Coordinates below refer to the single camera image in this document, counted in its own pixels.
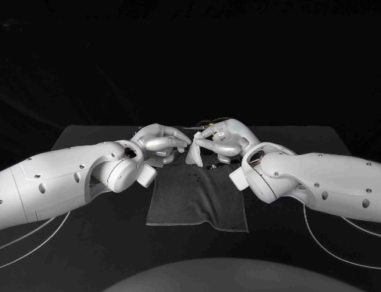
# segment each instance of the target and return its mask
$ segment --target screw hole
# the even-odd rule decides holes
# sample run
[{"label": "screw hole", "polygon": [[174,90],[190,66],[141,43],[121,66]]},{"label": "screw hole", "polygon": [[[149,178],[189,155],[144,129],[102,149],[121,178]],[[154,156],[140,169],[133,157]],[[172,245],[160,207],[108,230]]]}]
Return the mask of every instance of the screw hole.
[{"label": "screw hole", "polygon": [[362,201],[363,208],[368,208],[369,205],[371,205],[369,200],[368,199],[363,199],[363,201]]},{"label": "screw hole", "polygon": [[326,200],[329,198],[329,193],[327,191],[323,191],[322,192],[322,199]]},{"label": "screw hole", "polygon": [[81,174],[78,172],[74,173],[74,180],[76,183],[81,181]]},{"label": "screw hole", "polygon": [[46,192],[46,185],[45,184],[39,184],[39,192],[40,193]]}]

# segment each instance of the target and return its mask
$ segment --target dark table surface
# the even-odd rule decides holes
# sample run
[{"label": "dark table surface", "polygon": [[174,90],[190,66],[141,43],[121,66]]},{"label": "dark table surface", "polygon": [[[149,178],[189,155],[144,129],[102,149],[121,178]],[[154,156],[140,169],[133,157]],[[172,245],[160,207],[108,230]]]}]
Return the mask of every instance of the dark table surface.
[{"label": "dark table surface", "polygon": [[[128,140],[128,126],[69,126],[52,150],[104,141]],[[249,127],[261,142],[299,155],[322,152],[350,155],[330,127]],[[189,137],[195,131],[183,130]],[[147,226],[153,184],[138,183],[123,193],[99,195],[71,212],[46,244],[0,269],[0,291],[102,291],[114,283],[166,263],[208,257],[235,257],[284,263],[339,279],[365,291],[381,291],[381,271],[352,266],[317,246],[306,228],[301,203],[280,198],[258,200],[242,192],[249,233],[195,226]],[[381,238],[355,229],[339,217],[307,210],[310,228],[325,247],[346,260],[381,266]],[[55,232],[59,216],[32,236],[0,250],[0,266],[23,256]],[[45,221],[0,231],[0,246]],[[381,232],[381,224],[355,221]]]}]

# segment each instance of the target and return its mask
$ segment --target gray towel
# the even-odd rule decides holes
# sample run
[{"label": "gray towel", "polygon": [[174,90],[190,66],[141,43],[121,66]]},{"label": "gray towel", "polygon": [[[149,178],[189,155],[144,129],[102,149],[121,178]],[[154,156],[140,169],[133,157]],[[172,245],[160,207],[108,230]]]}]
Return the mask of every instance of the gray towel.
[{"label": "gray towel", "polygon": [[248,232],[242,192],[229,174],[239,164],[206,170],[216,155],[200,155],[203,167],[185,163],[187,152],[174,152],[174,161],[157,168],[147,225],[198,225],[209,222],[219,231]]}]

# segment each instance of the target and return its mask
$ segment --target black curtain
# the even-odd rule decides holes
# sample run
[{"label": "black curtain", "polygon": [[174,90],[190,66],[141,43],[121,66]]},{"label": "black curtain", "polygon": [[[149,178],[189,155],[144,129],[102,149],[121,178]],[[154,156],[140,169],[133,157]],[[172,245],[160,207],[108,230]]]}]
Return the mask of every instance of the black curtain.
[{"label": "black curtain", "polygon": [[381,162],[381,1],[0,2],[0,169],[68,125],[224,116]]}]

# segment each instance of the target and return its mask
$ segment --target white cable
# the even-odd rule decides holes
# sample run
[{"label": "white cable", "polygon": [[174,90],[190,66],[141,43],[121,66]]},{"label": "white cable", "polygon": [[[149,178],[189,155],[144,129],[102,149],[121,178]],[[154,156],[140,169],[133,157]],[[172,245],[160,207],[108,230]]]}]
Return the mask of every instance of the white cable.
[{"label": "white cable", "polygon": [[45,227],[45,225],[49,224],[49,222],[52,222],[52,220],[55,219],[55,217],[52,217],[52,219],[49,219],[45,224],[42,224],[30,233],[27,233],[23,237],[19,237],[16,240],[13,240],[10,243],[6,243],[3,246],[0,246],[0,249],[10,246],[13,243],[16,243],[17,241],[20,241],[22,239],[24,239],[27,236],[30,236],[37,230],[40,230],[40,228]]},{"label": "white cable", "polygon": [[316,237],[314,237],[314,235],[313,235],[313,233],[312,233],[312,230],[310,230],[310,227],[309,227],[309,223],[307,223],[307,217],[306,217],[306,206],[304,206],[304,204],[303,204],[303,212],[304,212],[304,221],[306,221],[306,226],[307,226],[307,229],[309,229],[309,233],[310,233],[310,235],[312,235],[312,237],[313,237],[313,239],[314,239],[314,241],[316,241],[316,243],[317,243],[317,245],[322,247],[322,249],[336,258],[336,259],[339,259],[339,260],[342,260],[343,262],[346,262],[346,263],[349,263],[349,264],[352,264],[352,265],[355,265],[355,266],[362,266],[363,268],[369,268],[369,269],[381,269],[379,267],[376,267],[376,266],[366,266],[366,265],[361,265],[359,263],[353,263],[353,262],[349,262],[348,260],[345,260],[345,259],[342,259],[340,257],[337,257],[323,246],[322,246],[322,244],[319,243],[319,241],[317,241],[317,239],[316,239]]},{"label": "white cable", "polygon": [[27,253],[27,254],[24,254],[20,258],[17,258],[16,260],[13,260],[10,263],[7,263],[6,265],[3,265],[3,266],[0,266],[0,268],[3,268],[4,266],[9,266],[9,265],[11,265],[14,262],[17,262],[19,260],[22,260],[26,256],[29,256],[42,246],[43,246],[43,244],[50,240],[50,238],[53,237],[53,235],[56,234],[56,232],[59,231],[59,229],[61,229],[61,227],[62,227],[62,225],[63,225],[63,223],[65,223],[65,221],[66,221],[66,219],[68,219],[68,216],[69,216],[69,213],[71,212],[68,212],[68,214],[66,214],[66,216],[65,216],[65,219],[63,219],[63,221],[62,221],[62,223],[61,223],[61,225],[59,225],[59,227],[58,227],[58,229],[56,229],[56,231],[52,233],[52,235],[49,236],[49,238],[45,240],[45,242]]},{"label": "white cable", "polygon": [[363,228],[361,228],[350,220],[348,220],[346,218],[343,218],[359,230],[362,230],[363,232],[381,237],[381,234],[371,232],[369,230],[365,230]]}]

